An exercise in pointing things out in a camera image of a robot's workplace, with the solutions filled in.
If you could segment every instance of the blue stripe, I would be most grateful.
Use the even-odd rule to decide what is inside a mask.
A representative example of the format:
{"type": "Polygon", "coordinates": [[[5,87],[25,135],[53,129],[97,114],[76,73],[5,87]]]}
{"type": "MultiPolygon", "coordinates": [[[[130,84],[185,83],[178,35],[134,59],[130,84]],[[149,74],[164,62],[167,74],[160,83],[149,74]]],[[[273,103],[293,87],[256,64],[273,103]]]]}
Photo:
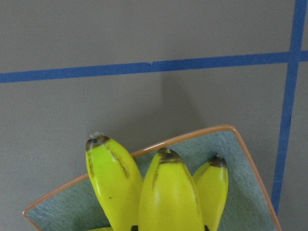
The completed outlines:
{"type": "Polygon", "coordinates": [[[285,161],[287,157],[293,102],[296,88],[298,66],[301,59],[307,58],[307,52],[301,53],[307,0],[295,2],[292,36],[290,44],[289,63],[285,82],[282,117],[278,143],[277,160],[271,200],[276,214],[279,209],[285,161]]]}
{"type": "Polygon", "coordinates": [[[288,62],[288,52],[183,59],[149,63],[113,64],[0,74],[0,83],[76,77],[123,75],[202,68],[280,64],[288,62]]]}

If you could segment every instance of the plate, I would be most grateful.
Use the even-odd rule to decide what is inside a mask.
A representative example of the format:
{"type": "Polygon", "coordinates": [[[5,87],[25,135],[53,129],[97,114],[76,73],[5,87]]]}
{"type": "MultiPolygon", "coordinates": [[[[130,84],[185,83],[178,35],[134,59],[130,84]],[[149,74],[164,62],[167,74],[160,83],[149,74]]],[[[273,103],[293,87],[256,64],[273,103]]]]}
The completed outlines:
{"type": "MultiPolygon", "coordinates": [[[[219,231],[281,231],[262,179],[236,128],[205,128],[132,153],[143,177],[155,151],[162,147],[177,152],[192,174],[216,154],[225,158],[229,191],[219,231]]],[[[84,231],[109,226],[87,174],[39,198],[23,215],[40,231],[84,231]]]]}

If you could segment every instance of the square plate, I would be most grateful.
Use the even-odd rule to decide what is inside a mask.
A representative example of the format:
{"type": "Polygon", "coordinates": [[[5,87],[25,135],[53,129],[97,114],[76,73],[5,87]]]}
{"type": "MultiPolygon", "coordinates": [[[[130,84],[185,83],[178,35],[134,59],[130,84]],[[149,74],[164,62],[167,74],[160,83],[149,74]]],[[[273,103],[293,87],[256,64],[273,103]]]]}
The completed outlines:
{"type": "MultiPolygon", "coordinates": [[[[162,147],[177,152],[192,174],[216,154],[225,158],[229,191],[219,231],[281,231],[258,170],[233,126],[197,130],[132,153],[143,177],[155,152],[162,147]]],[[[25,209],[24,217],[41,231],[110,226],[87,174],[39,198],[25,209]]]]}

